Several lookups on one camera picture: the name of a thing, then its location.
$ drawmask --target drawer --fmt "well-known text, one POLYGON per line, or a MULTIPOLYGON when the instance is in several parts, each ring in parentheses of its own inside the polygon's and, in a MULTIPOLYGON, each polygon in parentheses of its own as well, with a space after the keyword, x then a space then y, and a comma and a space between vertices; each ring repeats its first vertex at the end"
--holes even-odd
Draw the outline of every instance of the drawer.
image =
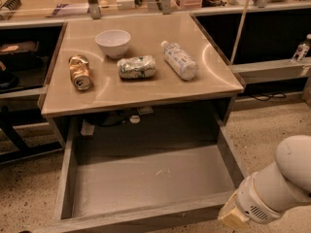
POLYGON ((35 232, 148 232, 216 219, 243 180, 213 101, 154 106, 137 124, 78 132, 72 117, 55 223, 35 232))

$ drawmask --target concrete floor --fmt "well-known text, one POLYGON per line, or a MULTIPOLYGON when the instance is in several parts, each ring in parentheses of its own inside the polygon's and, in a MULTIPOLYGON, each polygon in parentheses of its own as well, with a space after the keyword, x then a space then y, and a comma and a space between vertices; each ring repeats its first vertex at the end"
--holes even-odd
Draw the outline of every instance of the concrete floor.
MULTIPOLYGON (((227 133, 250 173, 271 163, 284 138, 311 135, 311 109, 300 94, 260 102, 236 102, 227 133)), ((0 138, 1 146, 8 144, 0 138)), ((0 165, 0 232, 32 231, 52 222, 63 153, 61 151, 0 165)), ((311 232, 311 206, 294 208, 269 225, 251 224, 248 230, 224 228, 217 220, 160 230, 156 233, 290 233, 311 232)))

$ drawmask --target can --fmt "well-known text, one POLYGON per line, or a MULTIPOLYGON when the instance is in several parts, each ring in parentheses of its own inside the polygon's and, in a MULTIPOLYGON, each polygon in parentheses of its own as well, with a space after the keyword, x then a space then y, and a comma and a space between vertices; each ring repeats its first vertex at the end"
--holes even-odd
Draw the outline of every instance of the can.
POLYGON ((78 90, 89 89, 92 85, 92 76, 88 60, 84 55, 75 54, 69 58, 69 70, 72 84, 78 90))

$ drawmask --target bowl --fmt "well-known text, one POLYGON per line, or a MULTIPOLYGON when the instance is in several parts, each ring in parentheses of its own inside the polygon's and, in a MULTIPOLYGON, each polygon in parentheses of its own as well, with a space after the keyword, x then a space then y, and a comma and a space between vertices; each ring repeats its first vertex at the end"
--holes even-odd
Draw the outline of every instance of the bowl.
POLYGON ((124 30, 107 30, 98 34, 95 42, 104 54, 111 58, 121 58, 128 50, 130 34, 124 30))

